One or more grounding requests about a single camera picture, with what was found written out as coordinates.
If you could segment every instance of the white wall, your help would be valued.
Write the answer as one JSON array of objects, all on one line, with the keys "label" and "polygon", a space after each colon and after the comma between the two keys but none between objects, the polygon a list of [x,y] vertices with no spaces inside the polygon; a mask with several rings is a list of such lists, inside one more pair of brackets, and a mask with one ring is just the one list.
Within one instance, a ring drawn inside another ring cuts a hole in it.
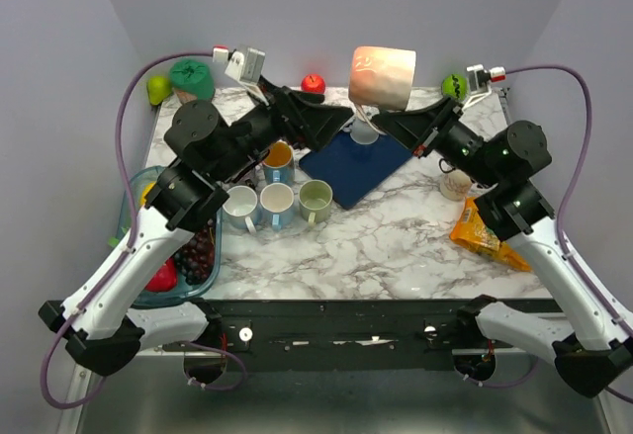
[{"label": "white wall", "polygon": [[[0,0],[0,31],[0,430],[40,434],[59,412],[40,396],[52,334],[37,311],[108,251],[123,194],[114,118],[140,61],[109,0]],[[143,94],[125,129],[133,169],[152,122]],[[50,378],[63,397],[72,364],[59,362]]]},{"label": "white wall", "polygon": [[265,73],[347,84],[360,44],[418,52],[416,83],[439,84],[473,60],[519,65],[559,0],[112,0],[144,60],[216,43],[267,52]]},{"label": "white wall", "polygon": [[[633,309],[631,4],[633,0],[562,0],[527,63],[564,63],[588,82],[593,134],[566,228],[602,281]],[[558,206],[583,138],[580,88],[563,73],[532,71],[515,80],[509,105],[513,119],[540,123],[547,133],[554,163],[535,181]],[[633,395],[631,384],[624,389]]]}]

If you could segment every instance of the snack bag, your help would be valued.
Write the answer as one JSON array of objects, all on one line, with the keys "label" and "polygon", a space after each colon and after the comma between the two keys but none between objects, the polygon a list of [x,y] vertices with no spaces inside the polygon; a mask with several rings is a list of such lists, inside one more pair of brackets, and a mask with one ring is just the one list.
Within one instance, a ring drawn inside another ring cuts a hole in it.
[{"label": "snack bag", "polygon": [[450,238],[460,246],[478,254],[486,254],[495,261],[509,264],[519,271],[532,271],[518,253],[510,248],[507,243],[501,242],[482,221],[475,205],[475,199],[466,199],[464,211],[457,224],[451,231]]}]

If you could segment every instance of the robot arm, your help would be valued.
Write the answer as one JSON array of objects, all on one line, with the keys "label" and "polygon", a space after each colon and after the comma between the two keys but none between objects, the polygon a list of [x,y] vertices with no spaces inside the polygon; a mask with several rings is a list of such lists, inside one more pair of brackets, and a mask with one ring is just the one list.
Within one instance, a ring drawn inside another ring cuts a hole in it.
[{"label": "robot arm", "polygon": [[422,110],[376,115],[373,122],[414,155],[435,150],[491,188],[475,201],[482,220],[530,264],[569,321],[552,323],[481,297],[462,310],[464,329],[539,356],[555,365],[574,390],[595,396],[633,364],[633,340],[589,284],[612,302],[622,319],[633,320],[633,315],[567,239],[589,283],[571,264],[570,254],[563,253],[554,211],[529,181],[552,161],[542,129],[520,121],[485,141],[459,122],[462,110],[447,97]]},{"label": "robot arm", "polygon": [[[41,319],[54,332],[71,321],[63,336],[66,351],[79,365],[109,376],[141,349],[201,337],[218,340],[220,318],[203,302],[152,310],[130,307],[164,261],[222,208],[228,193],[221,182],[239,179],[281,138],[296,148],[322,149],[353,115],[349,108],[323,105],[322,95],[273,85],[259,75],[261,59],[261,52],[245,47],[227,59],[229,75],[257,100],[232,126],[203,100],[183,105],[174,115],[164,139],[177,158],[159,175],[137,214],[135,246],[128,249],[127,235],[72,296],[41,307]],[[122,251],[130,254],[78,310]]]}]

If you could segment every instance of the green pear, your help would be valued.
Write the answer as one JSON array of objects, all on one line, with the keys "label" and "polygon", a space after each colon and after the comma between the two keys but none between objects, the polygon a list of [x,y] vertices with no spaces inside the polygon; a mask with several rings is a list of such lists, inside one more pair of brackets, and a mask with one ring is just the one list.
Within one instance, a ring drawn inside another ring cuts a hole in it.
[{"label": "green pear", "polygon": [[154,75],[147,80],[147,95],[151,105],[159,105],[170,94],[171,83],[166,76]]}]

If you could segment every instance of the white mug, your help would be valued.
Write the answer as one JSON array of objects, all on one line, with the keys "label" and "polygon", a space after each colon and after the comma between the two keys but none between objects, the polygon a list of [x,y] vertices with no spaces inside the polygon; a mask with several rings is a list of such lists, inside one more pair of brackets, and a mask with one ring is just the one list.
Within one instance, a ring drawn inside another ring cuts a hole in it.
[{"label": "white mug", "polygon": [[461,170],[453,170],[444,174],[439,181],[439,191],[449,200],[464,200],[471,190],[471,178]]},{"label": "white mug", "polygon": [[247,229],[251,234],[261,220],[261,209],[257,205],[257,194],[250,187],[237,185],[226,191],[228,200],[223,205],[230,224],[238,229]]},{"label": "white mug", "polygon": [[378,140],[378,133],[358,118],[354,119],[349,136],[354,142],[361,145],[373,144]]},{"label": "white mug", "polygon": [[267,185],[261,191],[260,200],[265,217],[274,231],[279,231],[293,220],[295,194],[286,184],[275,182]]}]

